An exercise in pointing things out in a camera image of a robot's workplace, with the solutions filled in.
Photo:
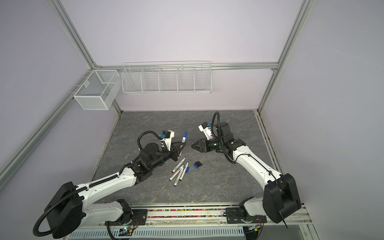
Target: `dark marble surface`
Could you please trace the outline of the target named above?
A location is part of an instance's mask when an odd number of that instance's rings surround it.
[[[160,134],[163,130],[175,131],[175,140],[180,141],[188,131],[187,146],[182,152],[189,162],[189,172],[177,187],[169,181],[172,169],[178,162],[168,160],[156,168],[153,175],[138,185],[121,189],[103,199],[112,202],[126,199],[130,204],[187,203],[187,202],[240,202],[247,197],[262,197],[263,191],[257,181],[240,164],[230,164],[223,154],[200,153],[190,146],[205,137],[198,126],[210,122],[214,111],[159,111],[123,112],[114,134],[96,170],[94,179],[117,172],[139,153],[136,140],[139,134],[152,130]],[[243,140],[263,161],[272,166],[256,117],[252,110],[220,111],[220,120],[229,123],[235,138]],[[158,142],[151,134],[141,139],[147,143]],[[203,166],[196,169],[193,163]]]

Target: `marker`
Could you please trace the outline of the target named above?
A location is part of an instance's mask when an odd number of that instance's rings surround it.
[[[188,163],[189,162],[187,162],[187,164],[185,165],[185,168],[184,168],[184,170],[183,170],[183,173],[181,174],[181,177],[180,177],[180,181],[183,179],[183,177],[184,177],[184,174],[185,174],[185,171],[187,170],[187,167],[188,167]]]
[[[179,164],[176,165],[176,167],[172,170],[172,172],[175,172],[176,169],[177,169],[178,167],[180,167],[180,165],[184,162],[184,160],[185,160],[185,158],[183,158],[183,159],[179,162]]]
[[[181,169],[184,167],[184,165],[183,166],[181,166],[173,175],[172,175],[172,177],[170,177],[169,178],[169,180],[170,181],[172,181],[172,179],[181,171]]]
[[[176,187],[177,183],[179,182],[179,180],[180,180],[180,176],[181,176],[181,174],[182,174],[183,172],[184,172],[184,170],[182,169],[182,170],[180,171],[179,175],[177,176],[176,181],[175,181],[175,184],[174,184],[175,187]]]
[[[181,142],[185,142],[185,139],[187,138],[187,133],[188,133],[188,131],[185,131],[183,140],[181,140]]]

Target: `robotic arm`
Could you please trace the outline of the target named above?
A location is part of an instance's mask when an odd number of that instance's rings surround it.
[[[199,126],[206,139],[200,139],[192,148],[200,152],[216,151],[223,153],[232,163],[242,165],[264,190],[262,199],[248,198],[240,206],[244,222],[256,215],[267,215],[275,223],[281,221],[301,208],[295,179],[290,174],[282,175],[257,157],[241,139],[234,139],[228,123],[220,122],[220,114],[214,114],[211,123]]]
[[[142,148],[140,139],[146,134],[153,134],[161,141],[161,151],[156,143],[149,143]],[[163,131],[160,136],[153,131],[146,131],[137,139],[139,155],[122,166],[119,172],[77,186],[72,182],[63,184],[36,222],[33,234],[38,237],[52,234],[53,238],[62,238],[76,228],[90,223],[103,221],[116,222],[119,225],[131,223],[134,218],[133,212],[124,199],[107,204],[93,203],[117,190],[146,180],[156,167],[163,165],[168,159],[177,161],[185,143],[172,143],[174,136],[173,131]],[[51,230],[40,232],[39,226],[45,218]]]

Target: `white wall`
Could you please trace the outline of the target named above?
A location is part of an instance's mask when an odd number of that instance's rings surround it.
[[[320,239],[383,239],[383,12],[317,0],[262,112]]]
[[[271,76],[271,69],[214,70],[212,93],[126,95],[121,91],[116,100],[124,111],[256,109]]]
[[[44,0],[1,1],[0,32],[2,167],[88,68]]]
[[[302,0],[63,0],[97,64],[277,61]]]
[[[45,0],[1,1],[0,32],[2,167],[88,69]],[[70,106],[0,193],[0,239],[38,239],[36,220],[63,183],[89,180],[116,116]]]

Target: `wire rack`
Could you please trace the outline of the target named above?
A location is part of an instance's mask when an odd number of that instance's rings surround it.
[[[126,94],[148,93],[210,93],[212,74],[210,62],[169,62],[156,65],[128,65],[121,74]]]
[[[120,88],[117,70],[93,70],[73,97],[84,110],[108,110]]]

